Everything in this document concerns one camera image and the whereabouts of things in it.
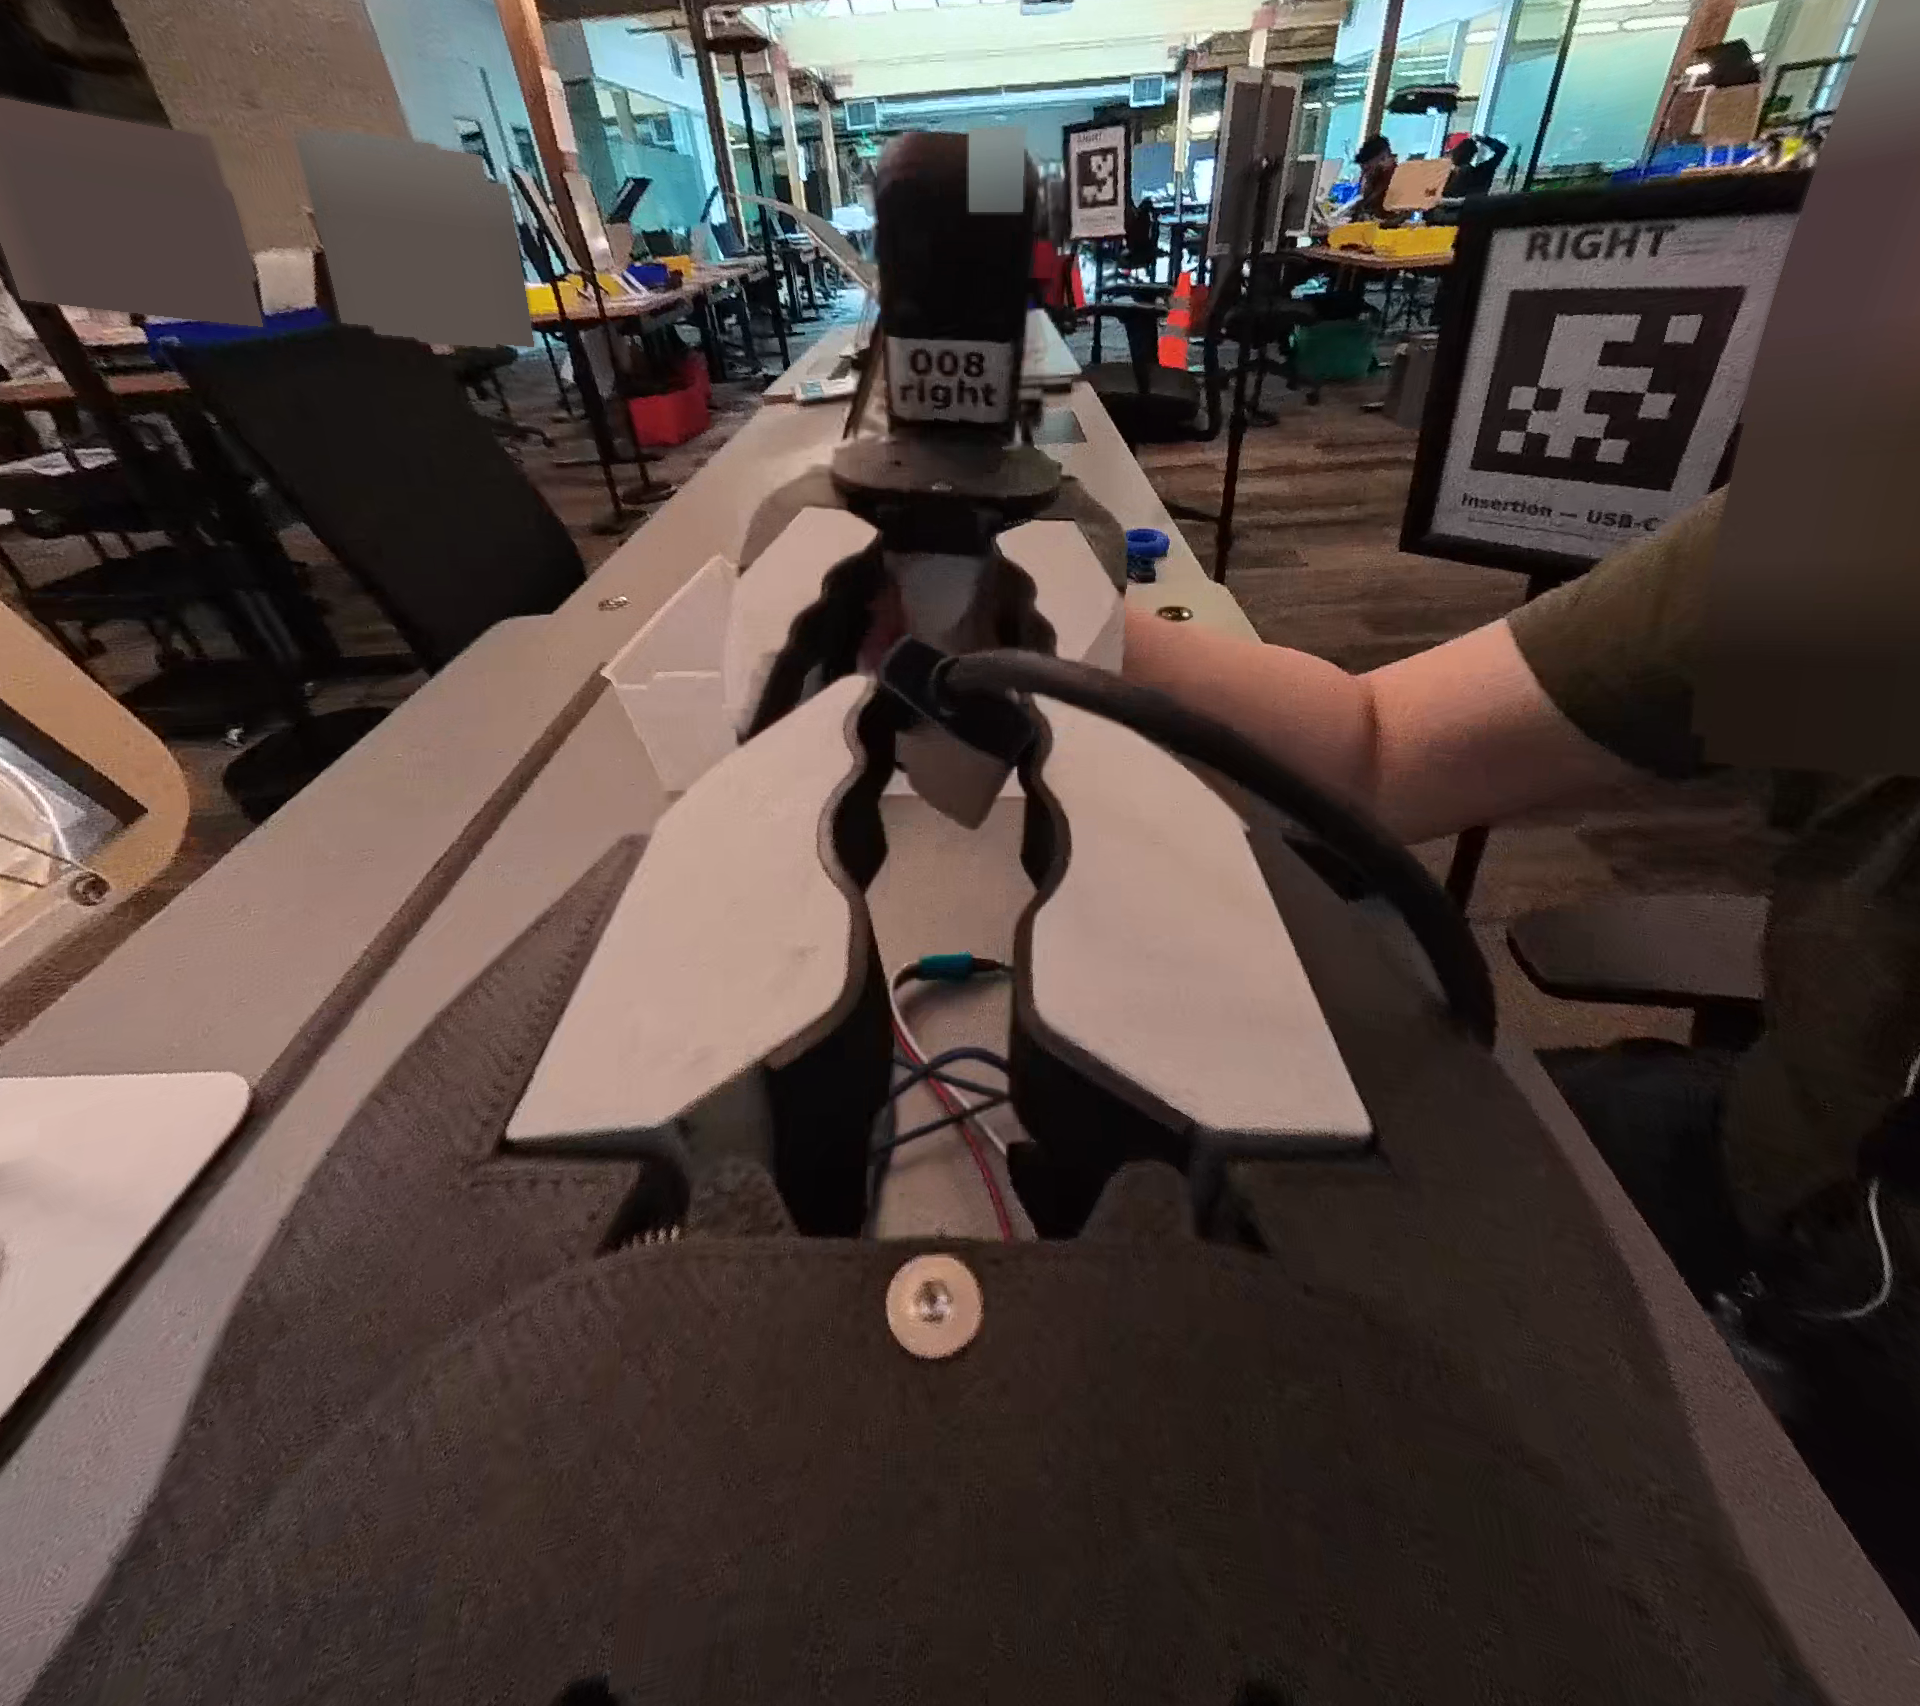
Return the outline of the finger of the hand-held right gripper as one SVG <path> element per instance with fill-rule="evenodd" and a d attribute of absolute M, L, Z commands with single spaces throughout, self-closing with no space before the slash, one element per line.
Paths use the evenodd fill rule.
<path fill-rule="evenodd" d="M 1117 674 L 1126 639 L 1124 549 L 1074 517 L 995 534 L 973 594 L 973 650 L 1020 650 Z"/>
<path fill-rule="evenodd" d="M 724 712 L 737 745 L 829 686 L 872 686 L 869 638 L 891 590 L 880 530 L 810 506 L 735 578 L 724 632 Z"/>

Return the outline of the black office chair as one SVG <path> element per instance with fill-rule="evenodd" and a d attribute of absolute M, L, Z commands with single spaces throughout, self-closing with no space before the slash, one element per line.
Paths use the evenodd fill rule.
<path fill-rule="evenodd" d="M 301 661 L 297 691 L 432 678 L 584 587 L 564 517 L 429 346 L 315 326 L 183 342 L 171 364 L 396 635 L 388 654 Z"/>

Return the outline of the white pad at left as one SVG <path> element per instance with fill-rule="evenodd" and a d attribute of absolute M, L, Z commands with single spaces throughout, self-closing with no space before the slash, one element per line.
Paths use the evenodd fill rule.
<path fill-rule="evenodd" d="M 230 1071 L 1 1079 L 1 1409 L 12 1411 L 235 1133 Z"/>

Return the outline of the blue storage bin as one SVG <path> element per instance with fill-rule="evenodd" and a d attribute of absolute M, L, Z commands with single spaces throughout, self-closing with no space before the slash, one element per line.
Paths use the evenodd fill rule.
<path fill-rule="evenodd" d="M 273 338 L 319 332 L 329 326 L 333 326 L 333 318 L 322 305 L 297 305 L 266 312 L 257 326 L 148 318 L 142 320 L 140 332 L 156 361 L 171 366 L 181 349 L 251 346 Z"/>

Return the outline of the white plastic bin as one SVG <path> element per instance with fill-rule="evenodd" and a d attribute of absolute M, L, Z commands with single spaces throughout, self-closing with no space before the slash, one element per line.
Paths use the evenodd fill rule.
<path fill-rule="evenodd" d="M 735 587 L 733 562 L 707 558 L 601 666 L 667 800 L 678 800 L 739 743 L 724 672 Z"/>

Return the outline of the person's right forearm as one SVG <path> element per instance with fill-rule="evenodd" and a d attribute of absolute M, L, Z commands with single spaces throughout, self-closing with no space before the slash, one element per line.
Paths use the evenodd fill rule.
<path fill-rule="evenodd" d="M 1134 606 L 1122 672 L 1228 725 L 1404 846 L 1570 804 L 1621 772 L 1547 697 L 1500 619 L 1358 674 Z"/>

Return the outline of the person's olive shirt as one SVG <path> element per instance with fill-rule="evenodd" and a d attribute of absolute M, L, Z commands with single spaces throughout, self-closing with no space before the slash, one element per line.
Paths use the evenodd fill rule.
<path fill-rule="evenodd" d="M 1710 768 L 1693 715 L 1720 496 L 1508 618 L 1572 725 L 1629 768 Z M 1737 1054 L 1624 1041 L 1547 1077 L 1695 1293 L 1747 1273 L 1815 1316 L 1915 1295 L 1915 1166 L 1871 1133 L 1915 1096 L 1914 775 L 1838 784 L 1777 863 L 1760 1035 Z"/>

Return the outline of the large black framed marker sign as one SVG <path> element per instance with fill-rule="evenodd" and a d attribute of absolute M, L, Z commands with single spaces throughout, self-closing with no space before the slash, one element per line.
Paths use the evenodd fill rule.
<path fill-rule="evenodd" d="M 1465 205 L 1399 549 L 1555 585 L 1722 485 L 1810 184 L 1726 168 Z"/>

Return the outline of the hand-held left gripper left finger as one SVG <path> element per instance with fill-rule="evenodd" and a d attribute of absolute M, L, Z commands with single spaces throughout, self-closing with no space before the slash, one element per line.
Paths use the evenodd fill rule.
<path fill-rule="evenodd" d="M 663 1138 L 851 1020 L 887 858 L 891 725 L 844 675 L 718 758 L 650 832 L 505 1121 L 515 1148 Z"/>

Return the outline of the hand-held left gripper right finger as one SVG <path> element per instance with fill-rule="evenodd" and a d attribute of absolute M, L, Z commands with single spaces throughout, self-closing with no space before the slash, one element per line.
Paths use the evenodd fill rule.
<path fill-rule="evenodd" d="M 1040 695 L 1033 722 L 1030 1035 L 1188 1144 L 1372 1144 L 1233 806 L 1114 717 Z"/>

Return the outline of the small marker sign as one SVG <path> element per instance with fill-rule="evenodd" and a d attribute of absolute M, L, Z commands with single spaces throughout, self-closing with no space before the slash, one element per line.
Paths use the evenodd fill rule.
<path fill-rule="evenodd" d="M 1126 236 L 1134 216 L 1131 154 L 1131 130 L 1122 117 L 1064 130 L 1066 231 L 1074 245 Z"/>

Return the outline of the red storage bin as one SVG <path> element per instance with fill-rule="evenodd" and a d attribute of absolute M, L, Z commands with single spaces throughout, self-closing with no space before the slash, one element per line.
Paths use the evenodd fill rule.
<path fill-rule="evenodd" d="M 707 355 L 684 351 L 648 361 L 638 388 L 621 400 L 631 442 L 641 452 L 672 449 L 701 438 L 711 424 Z"/>

